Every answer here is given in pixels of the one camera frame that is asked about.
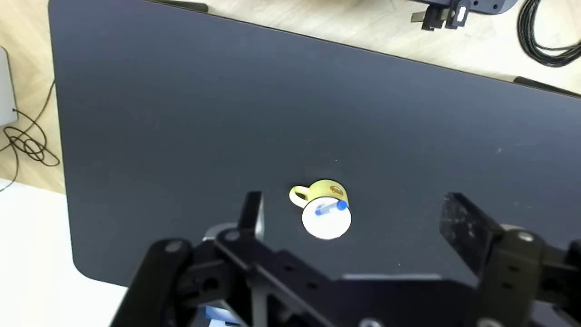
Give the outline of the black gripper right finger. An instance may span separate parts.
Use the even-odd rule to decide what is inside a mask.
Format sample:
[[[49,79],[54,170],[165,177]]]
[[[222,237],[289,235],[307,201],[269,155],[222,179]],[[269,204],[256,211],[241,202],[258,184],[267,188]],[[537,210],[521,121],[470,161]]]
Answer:
[[[505,230],[463,193],[448,193],[441,210],[439,233],[463,264],[481,277],[492,246]]]

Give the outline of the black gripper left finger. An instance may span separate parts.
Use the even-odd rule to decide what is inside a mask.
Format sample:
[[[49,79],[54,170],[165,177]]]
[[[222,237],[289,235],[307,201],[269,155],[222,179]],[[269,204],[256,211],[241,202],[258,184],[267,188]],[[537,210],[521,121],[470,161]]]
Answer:
[[[263,197],[260,191],[251,191],[245,197],[243,210],[238,221],[238,228],[256,241],[263,239],[265,224],[263,224]]]

